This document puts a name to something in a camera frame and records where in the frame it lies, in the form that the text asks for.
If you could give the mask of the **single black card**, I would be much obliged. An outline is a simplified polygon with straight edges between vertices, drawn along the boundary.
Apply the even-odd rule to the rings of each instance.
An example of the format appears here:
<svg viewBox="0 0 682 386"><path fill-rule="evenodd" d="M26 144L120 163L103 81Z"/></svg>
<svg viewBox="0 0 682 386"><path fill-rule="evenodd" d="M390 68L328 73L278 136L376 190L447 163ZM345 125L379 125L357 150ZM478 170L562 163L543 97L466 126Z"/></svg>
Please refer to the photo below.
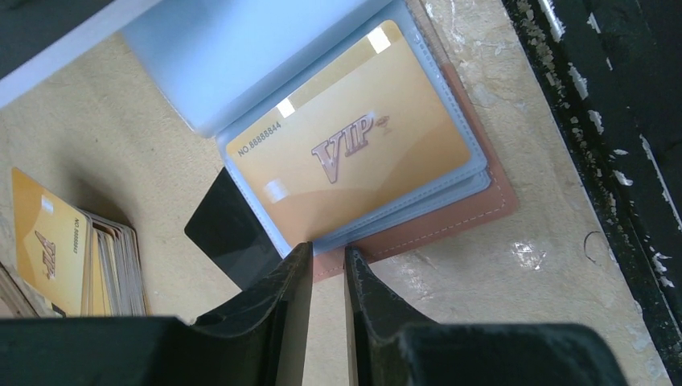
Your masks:
<svg viewBox="0 0 682 386"><path fill-rule="evenodd" d="M221 169L185 235L241 290L270 274L281 256L226 169Z"/></svg>

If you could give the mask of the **pink leather card holder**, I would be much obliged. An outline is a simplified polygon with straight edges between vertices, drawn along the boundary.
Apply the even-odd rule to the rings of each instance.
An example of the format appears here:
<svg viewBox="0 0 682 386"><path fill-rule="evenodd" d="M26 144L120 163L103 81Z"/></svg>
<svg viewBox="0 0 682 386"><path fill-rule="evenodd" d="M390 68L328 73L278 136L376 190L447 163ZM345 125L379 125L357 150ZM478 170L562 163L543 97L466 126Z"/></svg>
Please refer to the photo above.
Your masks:
<svg viewBox="0 0 682 386"><path fill-rule="evenodd" d="M419 1L162 1L122 30L218 145L187 235L238 285L246 253L314 247L313 279L512 214L518 199Z"/></svg>

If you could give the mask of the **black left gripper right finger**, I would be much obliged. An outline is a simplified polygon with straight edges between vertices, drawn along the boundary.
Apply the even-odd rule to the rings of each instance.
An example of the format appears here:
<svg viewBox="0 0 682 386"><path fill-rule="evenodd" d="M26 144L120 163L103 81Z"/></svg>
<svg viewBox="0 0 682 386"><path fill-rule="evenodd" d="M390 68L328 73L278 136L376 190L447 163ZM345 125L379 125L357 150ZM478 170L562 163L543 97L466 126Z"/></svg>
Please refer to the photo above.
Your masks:
<svg viewBox="0 0 682 386"><path fill-rule="evenodd" d="M352 385L625 385L613 352L574 323L435 322L344 252Z"/></svg>

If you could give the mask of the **single gold VIP card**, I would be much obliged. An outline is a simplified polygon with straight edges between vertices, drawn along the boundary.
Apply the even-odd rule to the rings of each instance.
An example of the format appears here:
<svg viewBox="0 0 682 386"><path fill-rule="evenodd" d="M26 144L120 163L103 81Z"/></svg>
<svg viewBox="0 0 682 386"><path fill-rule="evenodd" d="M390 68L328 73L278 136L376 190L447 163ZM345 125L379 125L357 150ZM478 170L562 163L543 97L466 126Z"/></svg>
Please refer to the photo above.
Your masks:
<svg viewBox="0 0 682 386"><path fill-rule="evenodd" d="M224 157L279 248L330 243L487 164L419 31L399 18L276 98Z"/></svg>

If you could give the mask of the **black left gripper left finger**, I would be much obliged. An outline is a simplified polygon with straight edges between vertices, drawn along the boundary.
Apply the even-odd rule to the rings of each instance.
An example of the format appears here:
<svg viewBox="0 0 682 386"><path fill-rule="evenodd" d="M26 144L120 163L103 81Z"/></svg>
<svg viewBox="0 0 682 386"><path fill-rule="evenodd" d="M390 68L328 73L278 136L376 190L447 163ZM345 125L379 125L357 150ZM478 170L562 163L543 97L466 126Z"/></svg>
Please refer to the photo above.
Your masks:
<svg viewBox="0 0 682 386"><path fill-rule="evenodd" d="M311 243L193 324L175 317L1 323L4 385L300 385Z"/></svg>

